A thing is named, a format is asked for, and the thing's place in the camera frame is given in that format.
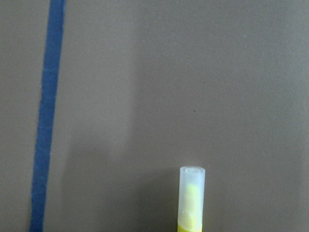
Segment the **yellow highlighter pen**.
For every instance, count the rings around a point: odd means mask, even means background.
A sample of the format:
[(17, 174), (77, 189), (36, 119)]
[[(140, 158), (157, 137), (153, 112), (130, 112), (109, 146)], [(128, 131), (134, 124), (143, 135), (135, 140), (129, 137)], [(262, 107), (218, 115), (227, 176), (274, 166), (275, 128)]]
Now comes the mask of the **yellow highlighter pen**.
[(177, 231), (201, 232), (206, 171), (197, 166), (180, 168)]

